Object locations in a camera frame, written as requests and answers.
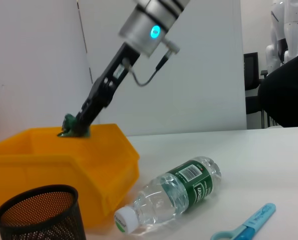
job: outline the robotic arm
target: robotic arm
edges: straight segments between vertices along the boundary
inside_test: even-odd
[[[119,33],[125,39],[125,43],[93,84],[88,98],[76,117],[70,114],[65,116],[63,132],[58,135],[59,137],[87,136],[89,126],[101,110],[110,104],[116,89],[128,72],[132,73],[136,83],[143,87],[154,78],[172,53],[179,52],[180,49],[165,36],[190,0],[134,1],[137,6]],[[168,47],[168,52],[157,65],[150,80],[144,84],[139,83],[132,66],[140,54],[150,57],[161,42]]]
[[[269,74],[278,69],[281,62],[287,63],[298,56],[298,0],[273,0],[271,19],[272,44],[266,48]],[[283,59],[285,47],[288,50]]]
[[[284,54],[284,63],[298,56],[298,0],[286,0],[284,8],[284,35],[288,51]]]

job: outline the black mesh pencil holder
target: black mesh pencil holder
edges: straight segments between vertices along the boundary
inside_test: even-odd
[[[85,240],[78,192],[51,185],[24,192],[0,207],[2,240]]]

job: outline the white humanoid robot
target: white humanoid robot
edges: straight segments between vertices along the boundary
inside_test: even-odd
[[[298,0],[273,0],[271,19],[272,44],[266,48],[268,74],[298,56]]]

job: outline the blue scissors handle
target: blue scissors handle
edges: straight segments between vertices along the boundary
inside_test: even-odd
[[[211,237],[211,240],[250,240],[274,212],[275,205],[267,203],[236,230],[217,232]]]
[[[240,235],[247,227],[244,225],[241,225],[237,229],[233,231],[219,231],[215,233],[212,237],[211,240],[219,240],[219,239],[230,239],[234,240],[236,237]]]

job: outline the white table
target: white table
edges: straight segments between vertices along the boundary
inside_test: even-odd
[[[122,235],[116,227],[88,233],[88,240],[208,240],[220,230],[241,225],[265,203],[277,211],[254,240],[298,240],[298,128],[186,133],[129,138],[141,156],[146,182],[196,157],[212,158],[222,172],[217,196],[160,231]]]

